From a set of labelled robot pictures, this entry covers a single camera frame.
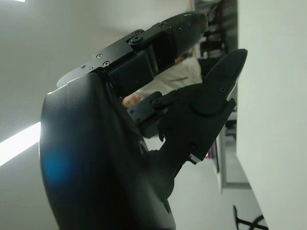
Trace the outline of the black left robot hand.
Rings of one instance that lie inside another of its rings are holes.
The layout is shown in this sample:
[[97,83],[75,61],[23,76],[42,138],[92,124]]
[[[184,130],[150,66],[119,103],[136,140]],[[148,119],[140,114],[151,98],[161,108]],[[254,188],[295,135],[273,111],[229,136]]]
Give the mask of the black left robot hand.
[[61,230],[174,230],[168,203],[182,165],[196,164],[236,106],[248,52],[224,56],[204,81],[131,109],[122,99],[175,64],[208,29],[190,11],[136,30],[63,76],[41,112],[40,165]]

